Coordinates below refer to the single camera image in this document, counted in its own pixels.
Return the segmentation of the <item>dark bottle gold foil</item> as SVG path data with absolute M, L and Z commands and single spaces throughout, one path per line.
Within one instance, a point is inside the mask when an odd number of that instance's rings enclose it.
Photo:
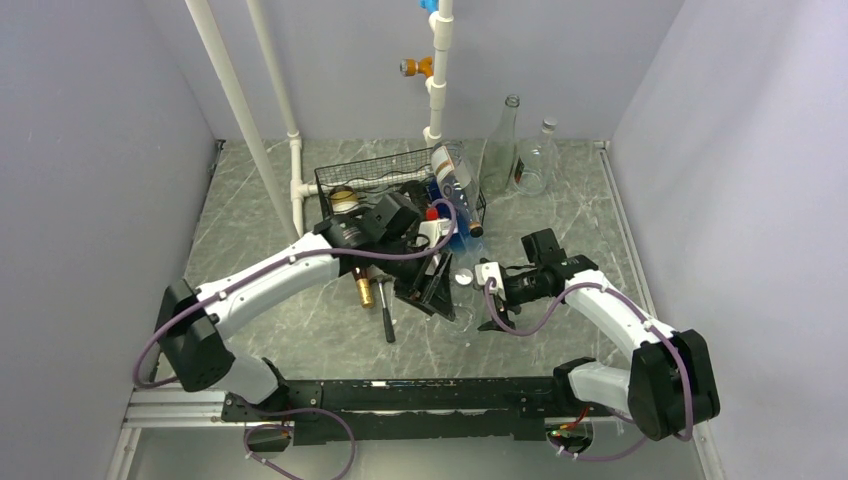
M 359 207 L 361 207 L 357 193 L 349 186 L 336 186 L 330 190 L 329 203 L 334 214 L 349 214 L 352 215 Z M 367 270 L 361 265 L 356 265 L 351 270 L 360 304 L 363 309 L 373 308 L 375 301 L 370 289 L 369 277 Z

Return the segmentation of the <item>clear bottle black cap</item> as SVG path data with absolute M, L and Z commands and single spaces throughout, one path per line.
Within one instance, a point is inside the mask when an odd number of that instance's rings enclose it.
M 469 235 L 472 238 L 481 237 L 484 228 L 477 211 L 479 186 L 462 143 L 437 143 L 431 149 L 430 161 L 441 196 L 453 204 L 467 226 Z

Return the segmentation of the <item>clear bottle black gold label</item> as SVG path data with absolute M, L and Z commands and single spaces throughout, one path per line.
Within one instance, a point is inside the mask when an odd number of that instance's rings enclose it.
M 485 142 L 479 181 L 487 200 L 494 199 L 507 189 L 517 155 L 515 131 L 519 106 L 517 94 L 506 96 L 498 125 Z

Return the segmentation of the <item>clear round glass bottle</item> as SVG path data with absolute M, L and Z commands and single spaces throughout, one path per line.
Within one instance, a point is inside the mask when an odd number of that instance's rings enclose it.
M 513 169 L 513 184 L 524 196 L 541 195 L 554 180 L 560 160 L 554 133 L 558 121 L 545 117 L 539 132 L 520 144 L 517 163 Z

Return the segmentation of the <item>clear bottle silver cap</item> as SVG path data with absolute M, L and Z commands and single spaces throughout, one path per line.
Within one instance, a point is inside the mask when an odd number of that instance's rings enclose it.
M 471 269 L 460 267 L 450 274 L 451 296 L 458 329 L 470 336 L 482 333 L 481 326 L 489 320 L 483 292 Z

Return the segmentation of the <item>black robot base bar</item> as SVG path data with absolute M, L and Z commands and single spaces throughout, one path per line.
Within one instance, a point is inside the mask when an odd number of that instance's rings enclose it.
M 508 437 L 538 441 L 595 413 L 559 375 L 290 380 L 258 406 L 226 395 L 227 423 L 283 426 L 295 446 L 348 439 L 425 440 Z

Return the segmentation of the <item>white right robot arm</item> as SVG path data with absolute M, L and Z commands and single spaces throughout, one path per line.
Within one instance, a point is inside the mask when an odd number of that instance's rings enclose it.
M 521 306 L 550 299 L 540 325 L 560 305 L 592 322 L 628 358 L 625 368 L 582 357 L 555 368 L 551 401 L 574 415 L 585 406 L 602 406 L 624 415 L 648 439 L 688 439 L 696 425 L 721 410 L 708 344 L 697 331 L 677 330 L 639 307 L 616 288 L 584 255 L 567 255 L 549 230 L 521 240 L 528 260 L 516 274 L 495 261 L 481 260 L 474 278 L 483 291 L 487 330 L 527 337 L 537 327 L 519 330 L 510 320 Z

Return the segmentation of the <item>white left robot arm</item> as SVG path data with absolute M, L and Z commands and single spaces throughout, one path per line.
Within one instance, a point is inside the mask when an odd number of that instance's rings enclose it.
M 182 280 L 163 296 L 152 343 L 186 392 L 218 388 L 245 400 L 264 420 L 279 417 L 289 386 L 269 360 L 241 357 L 229 339 L 257 316 L 314 285 L 357 268 L 376 267 L 397 280 L 425 274 L 456 232 L 458 213 L 425 220 L 404 195 L 390 193 L 359 213 L 336 213 L 286 249 L 236 274 L 191 286 Z

